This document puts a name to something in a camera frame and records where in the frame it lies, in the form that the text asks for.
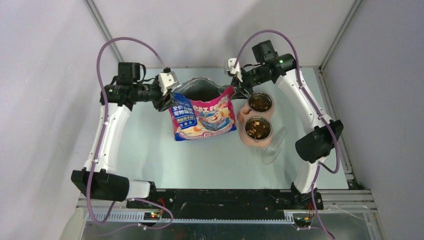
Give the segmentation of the pet food bag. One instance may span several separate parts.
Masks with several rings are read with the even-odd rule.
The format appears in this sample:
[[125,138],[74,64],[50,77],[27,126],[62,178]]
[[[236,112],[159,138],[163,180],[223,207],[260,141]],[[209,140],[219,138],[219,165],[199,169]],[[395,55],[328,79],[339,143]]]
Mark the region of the pet food bag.
[[169,109],[174,139],[199,140],[235,131],[234,93],[233,86],[204,77],[183,83],[174,91],[176,105]]

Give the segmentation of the clear plastic scoop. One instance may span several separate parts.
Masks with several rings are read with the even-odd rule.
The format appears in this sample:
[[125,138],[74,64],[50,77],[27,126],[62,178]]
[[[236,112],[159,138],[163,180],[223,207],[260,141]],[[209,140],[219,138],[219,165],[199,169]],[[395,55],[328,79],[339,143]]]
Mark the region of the clear plastic scoop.
[[281,152],[281,145],[288,133],[286,127],[282,127],[273,134],[270,144],[261,151],[261,160],[264,165],[272,164]]

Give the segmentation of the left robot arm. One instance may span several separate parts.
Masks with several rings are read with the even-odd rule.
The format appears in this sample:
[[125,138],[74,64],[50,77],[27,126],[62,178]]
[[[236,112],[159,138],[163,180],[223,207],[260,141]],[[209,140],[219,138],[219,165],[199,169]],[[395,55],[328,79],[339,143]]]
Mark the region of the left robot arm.
[[86,198],[122,202],[138,198],[153,208],[158,194],[150,181],[129,179],[118,174],[118,150],[126,122],[138,102],[151,102],[159,112],[175,106],[176,73],[166,67],[151,84],[141,80],[145,67],[136,62],[119,62],[117,75],[100,93],[100,118],[95,141],[81,170],[73,170],[71,181]]

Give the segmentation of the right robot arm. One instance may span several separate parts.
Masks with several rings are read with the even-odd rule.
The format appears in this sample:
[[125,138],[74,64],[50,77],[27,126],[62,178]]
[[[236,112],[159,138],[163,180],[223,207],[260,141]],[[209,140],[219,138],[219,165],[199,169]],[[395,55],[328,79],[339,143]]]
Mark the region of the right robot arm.
[[324,168],[336,174],[340,169],[338,140],[344,125],[341,120],[333,120],[318,104],[292,54],[278,54],[270,40],[256,44],[252,51],[257,62],[255,68],[245,70],[238,58],[229,58],[224,70],[232,77],[231,84],[239,99],[252,95],[254,87],[271,81],[297,112],[305,135],[295,142],[295,149],[303,163],[293,182],[297,191],[291,194],[290,201],[295,208],[304,209],[311,202],[308,192],[316,187],[317,170]]

